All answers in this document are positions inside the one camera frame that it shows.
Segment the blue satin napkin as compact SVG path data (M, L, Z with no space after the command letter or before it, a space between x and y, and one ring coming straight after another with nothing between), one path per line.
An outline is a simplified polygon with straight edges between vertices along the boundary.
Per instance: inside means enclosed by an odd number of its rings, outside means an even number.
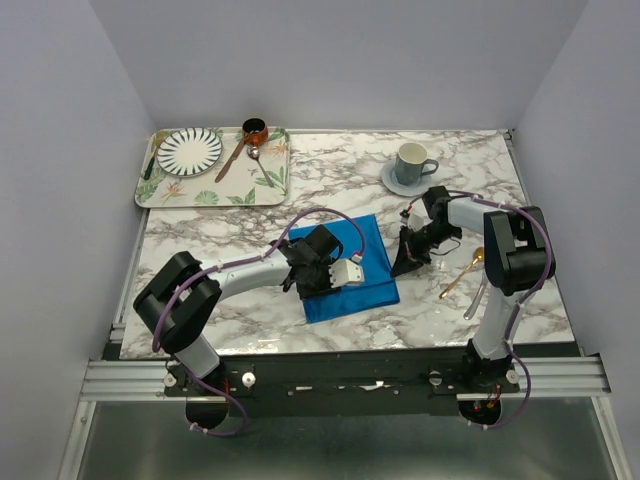
M303 301L307 321L318 323L397 304L400 297L376 217L369 214L325 227L341 243L333 253L337 261L329 268L329 286L334 290Z

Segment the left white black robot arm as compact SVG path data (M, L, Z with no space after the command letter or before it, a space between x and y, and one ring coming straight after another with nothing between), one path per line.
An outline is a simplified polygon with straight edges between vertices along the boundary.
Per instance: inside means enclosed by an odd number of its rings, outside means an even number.
M164 310L160 347L186 369L187 382L201 395L214 393L222 380L221 360L204 337L204 327L216 304L262 287L295 288L302 299L338 292L329 268L343 245L326 227L317 226L300 239L284 240L259 262L234 260L230 267L207 275L189 252L173 255L133 302L133 308L153 332Z

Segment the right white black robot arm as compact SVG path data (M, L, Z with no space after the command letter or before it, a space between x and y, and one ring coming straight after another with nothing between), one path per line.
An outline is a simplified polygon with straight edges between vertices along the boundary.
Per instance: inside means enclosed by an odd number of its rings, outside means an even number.
M413 201L423 203L426 215L415 214L411 205L401 211L392 277L430 264L432 252L448 240L460 240L464 230L483 237L489 298L459 370L467 389L483 391L496 380L494 365L515 358L512 343L523 310L555 274L544 214L537 206L517 207L444 186L431 187Z

